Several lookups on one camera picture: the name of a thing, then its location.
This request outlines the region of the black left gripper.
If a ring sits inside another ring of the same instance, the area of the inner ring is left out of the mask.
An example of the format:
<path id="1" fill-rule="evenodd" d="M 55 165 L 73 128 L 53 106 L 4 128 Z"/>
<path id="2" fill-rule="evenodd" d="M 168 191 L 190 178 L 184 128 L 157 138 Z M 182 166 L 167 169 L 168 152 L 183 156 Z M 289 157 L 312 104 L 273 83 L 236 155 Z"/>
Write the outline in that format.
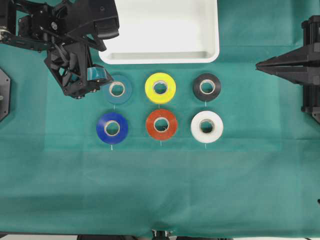
<path id="1" fill-rule="evenodd" d="M 65 96 L 82 99 L 114 79 L 107 70 L 93 64 L 90 48 L 80 42 L 55 45 L 44 60 Z"/>

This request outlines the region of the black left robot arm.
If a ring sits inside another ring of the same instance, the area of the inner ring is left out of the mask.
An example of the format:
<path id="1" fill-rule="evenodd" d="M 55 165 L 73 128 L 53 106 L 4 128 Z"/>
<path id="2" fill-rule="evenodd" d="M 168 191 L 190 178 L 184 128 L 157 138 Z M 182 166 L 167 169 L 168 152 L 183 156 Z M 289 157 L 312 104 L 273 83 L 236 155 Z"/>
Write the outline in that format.
<path id="1" fill-rule="evenodd" d="M 105 51 L 104 40 L 119 35 L 113 0 L 62 0 L 55 6 L 29 0 L 0 2 L 0 42 L 47 53 L 45 65 L 65 96 L 81 99 L 113 82 L 94 64 L 90 49 Z"/>

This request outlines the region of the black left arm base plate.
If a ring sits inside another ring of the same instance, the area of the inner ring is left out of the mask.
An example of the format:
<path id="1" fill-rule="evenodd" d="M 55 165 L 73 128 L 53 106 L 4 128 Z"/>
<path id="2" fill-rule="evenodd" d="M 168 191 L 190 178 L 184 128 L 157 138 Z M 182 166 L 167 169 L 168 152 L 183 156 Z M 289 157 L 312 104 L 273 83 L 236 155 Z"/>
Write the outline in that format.
<path id="1" fill-rule="evenodd" d="M 11 78 L 0 69 L 0 121 L 10 113 Z"/>

